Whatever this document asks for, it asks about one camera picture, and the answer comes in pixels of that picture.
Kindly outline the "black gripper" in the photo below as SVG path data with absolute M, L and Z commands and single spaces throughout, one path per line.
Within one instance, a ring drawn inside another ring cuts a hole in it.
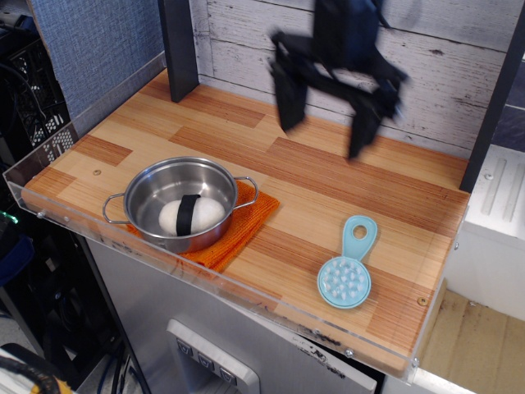
M 277 30 L 271 74 L 281 129 L 288 132 L 304 119 L 310 87 L 348 102 L 354 109 L 348 158 L 370 145 L 384 118 L 399 110 L 399 91 L 408 76 L 388 62 L 376 46 L 380 26 L 389 28 L 382 1 L 316 1 L 310 36 Z M 372 93 L 337 79 L 336 70 L 371 76 Z

